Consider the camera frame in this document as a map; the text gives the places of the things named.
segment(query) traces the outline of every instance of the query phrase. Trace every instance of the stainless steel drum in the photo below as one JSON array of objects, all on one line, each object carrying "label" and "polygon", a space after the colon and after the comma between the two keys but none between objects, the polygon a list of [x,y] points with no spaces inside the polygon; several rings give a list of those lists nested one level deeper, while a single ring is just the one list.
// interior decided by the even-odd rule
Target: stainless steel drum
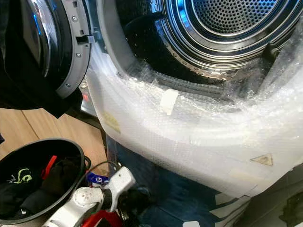
[{"label": "stainless steel drum", "polygon": [[155,25],[127,35],[134,54],[155,70],[205,83],[203,77],[228,79],[266,46],[275,56],[292,33],[303,1],[117,0],[117,8],[122,25],[163,13]]}]

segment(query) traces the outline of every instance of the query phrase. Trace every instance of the tape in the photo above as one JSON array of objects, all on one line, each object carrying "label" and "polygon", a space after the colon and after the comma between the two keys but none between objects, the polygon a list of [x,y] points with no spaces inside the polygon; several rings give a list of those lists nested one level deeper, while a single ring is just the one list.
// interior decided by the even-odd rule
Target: tape
[{"label": "tape", "polygon": [[174,89],[167,89],[163,93],[162,99],[160,101],[160,107],[166,113],[167,116],[171,115],[178,95],[179,91]]},{"label": "tape", "polygon": [[200,224],[197,221],[187,221],[183,223],[182,227],[200,227]]},{"label": "tape", "polygon": [[113,117],[113,115],[106,111],[102,112],[101,115],[105,124],[113,128],[116,132],[121,133],[119,122],[116,120],[116,118]]}]

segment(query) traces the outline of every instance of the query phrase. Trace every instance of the cable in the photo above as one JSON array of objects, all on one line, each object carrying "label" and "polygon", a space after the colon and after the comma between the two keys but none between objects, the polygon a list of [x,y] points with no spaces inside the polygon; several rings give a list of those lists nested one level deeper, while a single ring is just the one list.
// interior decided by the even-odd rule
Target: cable
[{"label": "cable", "polygon": [[71,196],[72,196],[72,195],[74,194],[74,192],[77,190],[78,186],[81,184],[81,182],[82,182],[83,179],[87,176],[88,173],[90,173],[90,172],[93,171],[95,168],[97,168],[98,166],[103,165],[103,164],[105,164],[105,163],[109,163],[109,164],[113,165],[113,166],[116,168],[115,170],[117,170],[117,169],[119,168],[119,166],[118,166],[116,163],[111,162],[111,161],[104,161],[104,162],[100,162],[100,163],[96,164],[94,167],[90,168],[90,169],[89,169],[89,170],[88,170],[88,171],[79,179],[79,181],[77,182],[77,184],[76,184],[74,190],[72,190],[72,192],[71,192]]}]

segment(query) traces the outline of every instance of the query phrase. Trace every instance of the screw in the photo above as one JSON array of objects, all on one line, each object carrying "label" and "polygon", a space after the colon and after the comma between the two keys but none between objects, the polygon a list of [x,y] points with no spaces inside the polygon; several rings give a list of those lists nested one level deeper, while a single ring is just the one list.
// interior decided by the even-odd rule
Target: screw
[{"label": "screw", "polygon": [[81,84],[80,84],[80,88],[87,88],[87,83],[85,81],[83,81]]},{"label": "screw", "polygon": [[76,22],[76,21],[78,21],[78,18],[76,18],[75,16],[72,16],[72,17],[71,17],[71,20],[72,20],[73,22]]}]

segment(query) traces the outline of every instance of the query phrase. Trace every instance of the blue tag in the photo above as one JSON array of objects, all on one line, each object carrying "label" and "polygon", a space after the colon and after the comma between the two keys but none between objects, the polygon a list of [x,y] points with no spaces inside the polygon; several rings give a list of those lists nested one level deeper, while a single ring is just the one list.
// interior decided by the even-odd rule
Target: blue tag
[{"label": "blue tag", "polygon": [[107,176],[100,176],[94,173],[87,174],[87,180],[91,183],[107,184],[109,179]]}]

